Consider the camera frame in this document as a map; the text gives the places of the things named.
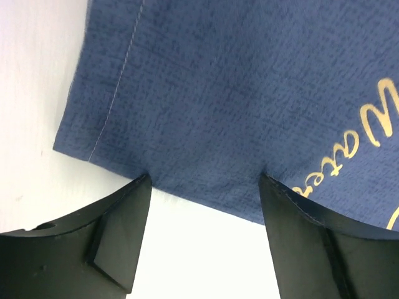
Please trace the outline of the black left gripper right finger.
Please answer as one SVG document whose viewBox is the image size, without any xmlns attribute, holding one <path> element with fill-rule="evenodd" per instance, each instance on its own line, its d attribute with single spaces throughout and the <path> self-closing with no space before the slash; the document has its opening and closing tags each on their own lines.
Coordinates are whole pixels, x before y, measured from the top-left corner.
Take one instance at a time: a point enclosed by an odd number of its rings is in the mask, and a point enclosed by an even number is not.
<svg viewBox="0 0 399 299">
<path fill-rule="evenodd" d="M 398 232 L 343 216 L 262 174 L 281 298 L 398 298 Z"/>
</svg>

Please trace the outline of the blue cloth placemat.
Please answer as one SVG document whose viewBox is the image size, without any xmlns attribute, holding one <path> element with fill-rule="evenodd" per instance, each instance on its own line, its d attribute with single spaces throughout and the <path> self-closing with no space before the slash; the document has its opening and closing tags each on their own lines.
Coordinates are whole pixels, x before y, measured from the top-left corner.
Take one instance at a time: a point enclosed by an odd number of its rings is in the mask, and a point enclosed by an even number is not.
<svg viewBox="0 0 399 299">
<path fill-rule="evenodd" d="M 398 229 L 398 2 L 91 1 L 54 149 L 256 223 L 266 173 Z"/>
</svg>

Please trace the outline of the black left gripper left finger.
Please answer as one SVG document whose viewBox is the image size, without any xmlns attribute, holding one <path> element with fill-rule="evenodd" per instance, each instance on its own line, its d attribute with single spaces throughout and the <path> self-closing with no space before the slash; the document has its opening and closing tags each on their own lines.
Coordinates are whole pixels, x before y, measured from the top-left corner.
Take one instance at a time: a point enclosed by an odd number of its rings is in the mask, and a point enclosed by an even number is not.
<svg viewBox="0 0 399 299">
<path fill-rule="evenodd" d="M 32 230 L 1 234 L 2 298 L 126 298 L 151 199 L 143 175 Z"/>
</svg>

